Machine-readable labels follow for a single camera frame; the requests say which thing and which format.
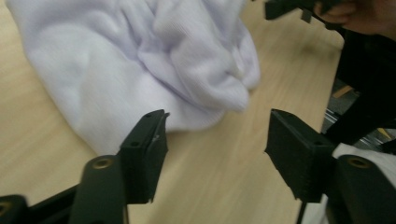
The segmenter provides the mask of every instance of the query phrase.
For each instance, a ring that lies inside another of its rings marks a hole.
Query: white cloth
[[[146,113],[167,131],[242,111],[259,82],[245,0],[7,0],[32,66],[71,127],[113,154]]]
[[[339,158],[342,155],[356,155],[373,162],[396,189],[396,156],[340,144],[332,156]],[[326,203],[326,196],[322,197],[320,203],[310,203],[304,212],[303,224],[328,224],[325,214]]]

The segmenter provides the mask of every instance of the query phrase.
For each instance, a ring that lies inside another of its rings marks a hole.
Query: wooden table
[[[130,205],[137,224],[294,223],[299,202],[263,153],[271,108],[320,130],[342,38],[295,11],[265,21],[262,2],[241,17],[259,53],[262,80],[248,109],[213,128],[169,133],[154,203]],[[26,61],[18,30],[0,3],[0,195],[38,203],[79,182],[95,157],[49,98]]]

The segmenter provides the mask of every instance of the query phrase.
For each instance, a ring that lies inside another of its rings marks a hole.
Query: white towel
[[[71,127],[114,154],[146,113],[198,130],[248,105],[257,54],[245,0],[7,0],[28,60]]]

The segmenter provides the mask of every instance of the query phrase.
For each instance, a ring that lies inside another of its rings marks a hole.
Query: black mechanical part
[[[152,202],[168,151],[163,110],[145,115],[115,156],[89,161],[80,184],[28,207],[23,196],[0,197],[1,224],[124,224],[126,205]]]
[[[271,111],[268,143],[270,156],[294,196],[320,202],[335,145],[291,113]]]
[[[295,197],[318,203],[328,196],[331,224],[396,223],[396,189],[371,161],[355,155],[335,159],[330,140],[291,113],[273,110],[268,153]],[[301,222],[304,206],[298,221]]]

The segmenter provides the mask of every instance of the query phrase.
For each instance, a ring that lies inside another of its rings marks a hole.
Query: human hand
[[[321,14],[321,3],[315,13],[330,23],[364,35],[383,35],[396,41],[396,0],[344,1]]]

